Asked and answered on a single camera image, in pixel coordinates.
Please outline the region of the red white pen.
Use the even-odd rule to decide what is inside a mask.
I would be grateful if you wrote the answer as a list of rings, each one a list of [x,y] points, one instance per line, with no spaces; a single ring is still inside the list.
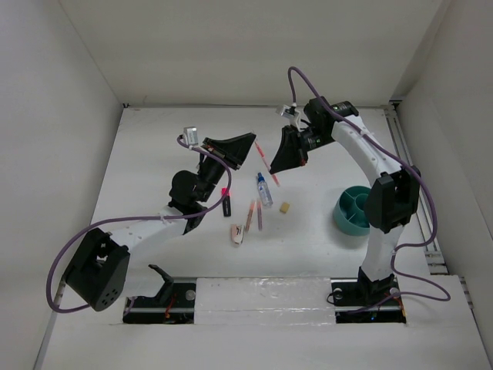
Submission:
[[[264,151],[262,150],[262,148],[261,148],[260,144],[258,143],[258,140],[257,140],[257,139],[255,139],[255,141],[254,141],[254,145],[255,145],[255,147],[256,147],[256,149],[257,149],[257,152],[258,152],[258,153],[259,153],[259,155],[260,155],[261,160],[263,161],[263,164],[264,164],[264,165],[265,165],[265,167],[267,168],[267,172],[269,173],[269,175],[271,176],[271,178],[273,179],[273,181],[274,181],[274,183],[277,185],[277,187],[280,187],[280,182],[279,182],[279,180],[278,180],[277,176],[276,176],[275,174],[271,174],[271,173],[270,173],[270,170],[271,170],[270,165],[269,165],[269,163],[268,163],[268,161],[267,161],[267,158],[266,158],[266,156],[265,156],[265,153],[264,153]]]

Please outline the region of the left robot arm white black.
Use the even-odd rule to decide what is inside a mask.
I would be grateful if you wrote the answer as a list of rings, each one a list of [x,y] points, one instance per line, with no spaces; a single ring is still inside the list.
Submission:
[[[170,201],[157,215],[115,218],[113,223],[124,226],[113,231],[103,230],[102,222],[83,231],[63,282],[94,311],[106,310],[121,296],[165,305],[173,296],[173,278],[153,263],[144,277],[129,277],[132,257],[156,253],[168,240],[198,228],[211,211],[204,204],[221,177],[241,168],[255,139],[255,134],[246,133],[227,140],[205,138],[199,145],[193,129],[185,129],[177,142],[199,154],[196,172],[181,170],[174,175]]]

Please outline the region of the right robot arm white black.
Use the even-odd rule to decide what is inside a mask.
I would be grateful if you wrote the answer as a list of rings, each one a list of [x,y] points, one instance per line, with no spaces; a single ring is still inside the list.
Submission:
[[[308,153],[330,143],[339,143],[361,168],[371,188],[367,194],[344,192],[339,205],[352,221],[361,214],[369,226],[365,258],[353,285],[333,287],[335,305],[370,306],[391,296],[395,290],[392,269],[397,243],[418,208],[421,189],[419,170],[406,166],[381,151],[348,101],[328,105],[325,98],[311,99],[303,110],[296,104],[280,106],[277,114],[288,119],[282,129],[280,147],[270,164],[270,173],[305,165]]]

